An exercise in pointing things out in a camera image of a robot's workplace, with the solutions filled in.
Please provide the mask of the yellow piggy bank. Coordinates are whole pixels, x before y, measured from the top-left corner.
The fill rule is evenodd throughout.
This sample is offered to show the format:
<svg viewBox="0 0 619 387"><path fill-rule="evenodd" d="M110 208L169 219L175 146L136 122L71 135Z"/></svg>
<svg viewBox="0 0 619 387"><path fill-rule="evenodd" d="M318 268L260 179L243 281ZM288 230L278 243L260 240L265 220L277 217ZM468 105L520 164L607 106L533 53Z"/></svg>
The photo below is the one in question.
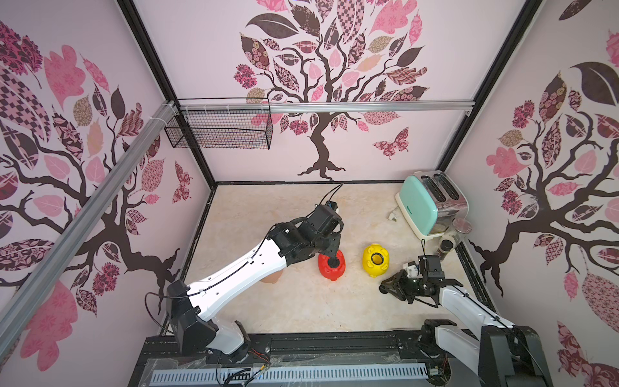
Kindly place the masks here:
<svg viewBox="0 0 619 387"><path fill-rule="evenodd" d="M365 248L362 258L364 271L372 278L380 277L389 268L389 253L378 243Z"/></svg>

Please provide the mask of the red piggy bank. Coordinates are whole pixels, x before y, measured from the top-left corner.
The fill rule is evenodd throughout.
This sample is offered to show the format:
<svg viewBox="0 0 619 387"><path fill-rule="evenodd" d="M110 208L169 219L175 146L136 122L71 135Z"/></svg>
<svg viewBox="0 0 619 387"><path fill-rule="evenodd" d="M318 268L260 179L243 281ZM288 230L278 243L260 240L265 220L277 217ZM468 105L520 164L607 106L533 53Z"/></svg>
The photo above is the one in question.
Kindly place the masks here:
<svg viewBox="0 0 619 387"><path fill-rule="evenodd" d="M346 261L342 251L338 250L335 257L319 254L318 267L324 278L336 282L346 271Z"/></svg>

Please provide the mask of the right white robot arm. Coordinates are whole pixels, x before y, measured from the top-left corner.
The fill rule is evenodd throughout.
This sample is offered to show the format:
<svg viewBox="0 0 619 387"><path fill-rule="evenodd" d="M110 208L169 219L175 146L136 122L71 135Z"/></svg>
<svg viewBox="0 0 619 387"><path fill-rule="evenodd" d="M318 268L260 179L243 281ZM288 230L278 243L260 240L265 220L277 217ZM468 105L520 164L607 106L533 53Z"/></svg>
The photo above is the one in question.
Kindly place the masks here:
<svg viewBox="0 0 619 387"><path fill-rule="evenodd" d="M384 280L379 291L413 304L430 298L465 328L448 319L427 319L420 342L424 348L454 356L483 386L552 386L539 335L473 299L456 279L442 274L410 277L406 270Z"/></svg>

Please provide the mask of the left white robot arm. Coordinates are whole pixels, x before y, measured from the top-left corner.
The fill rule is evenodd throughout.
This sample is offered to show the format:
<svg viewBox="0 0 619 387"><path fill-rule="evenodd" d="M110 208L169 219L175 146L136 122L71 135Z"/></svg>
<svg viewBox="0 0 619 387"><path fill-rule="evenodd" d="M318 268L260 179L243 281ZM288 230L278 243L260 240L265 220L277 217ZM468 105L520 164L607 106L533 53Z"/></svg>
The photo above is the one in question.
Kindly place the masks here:
<svg viewBox="0 0 619 387"><path fill-rule="evenodd" d="M166 312L181 354L214 349L235 359L244 357L251 340L243 324L220 319L217 313L257 282L293 264L319 254L336 258L343 223L335 227L320 231L306 221L278 223L251 251L219 272L189 285L182 280L169 285Z"/></svg>

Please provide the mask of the black plug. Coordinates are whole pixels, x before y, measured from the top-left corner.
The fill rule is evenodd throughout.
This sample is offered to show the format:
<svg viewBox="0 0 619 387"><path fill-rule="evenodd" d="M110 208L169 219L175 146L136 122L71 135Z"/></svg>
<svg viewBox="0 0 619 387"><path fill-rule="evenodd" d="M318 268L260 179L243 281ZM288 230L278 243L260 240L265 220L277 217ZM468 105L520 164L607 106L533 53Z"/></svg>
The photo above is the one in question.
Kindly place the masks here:
<svg viewBox="0 0 619 387"><path fill-rule="evenodd" d="M327 264L331 269L338 269L338 267L340 267L340 261L337 257L329 258Z"/></svg>

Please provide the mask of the peach piggy bank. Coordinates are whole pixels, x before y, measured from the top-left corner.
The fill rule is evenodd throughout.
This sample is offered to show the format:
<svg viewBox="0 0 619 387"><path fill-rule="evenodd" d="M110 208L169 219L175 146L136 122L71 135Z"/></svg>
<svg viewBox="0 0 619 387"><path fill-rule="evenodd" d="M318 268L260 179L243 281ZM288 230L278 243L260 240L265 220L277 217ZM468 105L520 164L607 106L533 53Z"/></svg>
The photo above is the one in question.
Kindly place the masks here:
<svg viewBox="0 0 619 387"><path fill-rule="evenodd" d="M283 271L281 270L273 274L270 274L267 277L264 277L261 281L266 284L276 284L280 280L282 274L283 274Z"/></svg>

